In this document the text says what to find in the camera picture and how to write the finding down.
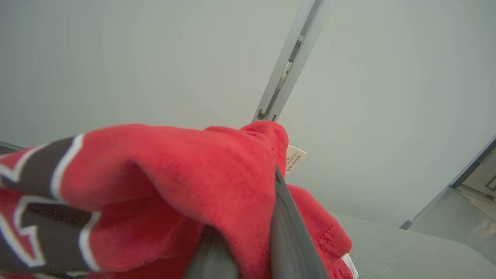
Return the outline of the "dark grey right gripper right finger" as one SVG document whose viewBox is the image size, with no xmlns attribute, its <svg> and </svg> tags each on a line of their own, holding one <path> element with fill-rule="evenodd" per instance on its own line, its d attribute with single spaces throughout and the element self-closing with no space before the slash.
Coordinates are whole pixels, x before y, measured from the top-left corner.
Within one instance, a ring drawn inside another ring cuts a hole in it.
<svg viewBox="0 0 496 279">
<path fill-rule="evenodd" d="M 270 232 L 274 279 L 328 279 L 303 218 L 278 167 Z"/>
</svg>

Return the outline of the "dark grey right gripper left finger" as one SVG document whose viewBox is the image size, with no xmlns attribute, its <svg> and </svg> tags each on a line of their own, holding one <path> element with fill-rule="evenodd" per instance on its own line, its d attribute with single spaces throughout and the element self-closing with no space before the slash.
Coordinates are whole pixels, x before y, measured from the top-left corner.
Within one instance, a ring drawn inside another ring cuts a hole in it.
<svg viewBox="0 0 496 279">
<path fill-rule="evenodd" d="M 238 279 L 228 242 L 215 228 L 204 228 L 185 272 L 186 279 Z"/>
</svg>

